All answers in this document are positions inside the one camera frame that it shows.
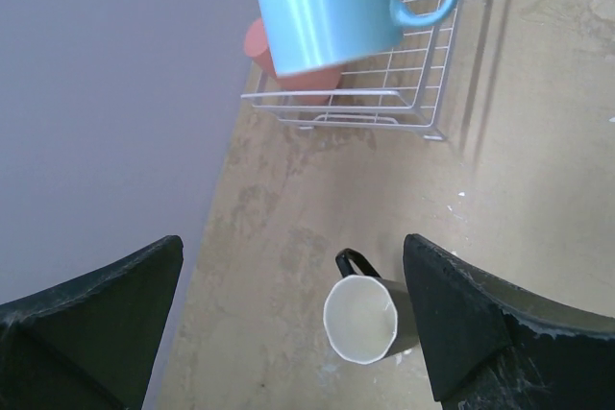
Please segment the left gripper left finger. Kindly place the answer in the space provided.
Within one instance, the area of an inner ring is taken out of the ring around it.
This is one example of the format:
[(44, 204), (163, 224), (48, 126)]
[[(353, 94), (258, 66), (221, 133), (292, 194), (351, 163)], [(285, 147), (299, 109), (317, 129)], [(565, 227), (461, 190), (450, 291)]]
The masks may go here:
[(139, 409), (184, 263), (168, 235), (1, 306), (4, 409)]

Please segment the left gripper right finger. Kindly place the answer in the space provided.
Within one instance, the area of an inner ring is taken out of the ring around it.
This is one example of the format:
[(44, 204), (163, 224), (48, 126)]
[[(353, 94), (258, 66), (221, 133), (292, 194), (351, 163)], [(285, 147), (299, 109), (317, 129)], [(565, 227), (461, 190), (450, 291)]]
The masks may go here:
[(403, 262), (443, 408), (613, 408), (613, 318), (534, 294), (417, 233)]

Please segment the black faceted mug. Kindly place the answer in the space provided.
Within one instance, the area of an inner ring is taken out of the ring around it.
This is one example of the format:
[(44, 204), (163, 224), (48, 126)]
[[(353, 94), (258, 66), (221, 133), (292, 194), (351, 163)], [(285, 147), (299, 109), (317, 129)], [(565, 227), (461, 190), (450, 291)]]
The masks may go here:
[(335, 264), (341, 279), (325, 300), (323, 324), (337, 355), (371, 365), (418, 344), (405, 284), (381, 277), (365, 256), (350, 248), (337, 254)]

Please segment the salmon pink tumbler cup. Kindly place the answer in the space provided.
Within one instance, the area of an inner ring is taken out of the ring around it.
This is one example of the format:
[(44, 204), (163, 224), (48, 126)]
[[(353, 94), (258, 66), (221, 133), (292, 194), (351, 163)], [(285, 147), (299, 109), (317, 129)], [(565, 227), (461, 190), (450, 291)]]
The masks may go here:
[(342, 64), (290, 77), (279, 77), (274, 68), (261, 18), (256, 19), (248, 28), (243, 50), (244, 54), (283, 90), (335, 90), (340, 85), (345, 68)]

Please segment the light blue mug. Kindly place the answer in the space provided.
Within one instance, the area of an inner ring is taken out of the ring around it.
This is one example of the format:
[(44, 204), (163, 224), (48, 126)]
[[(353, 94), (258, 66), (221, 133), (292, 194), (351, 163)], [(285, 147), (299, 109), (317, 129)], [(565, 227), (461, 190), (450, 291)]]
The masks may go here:
[(434, 26), (457, 0), (416, 14), (402, 0), (258, 0), (275, 71), (292, 76), (387, 51), (407, 29)]

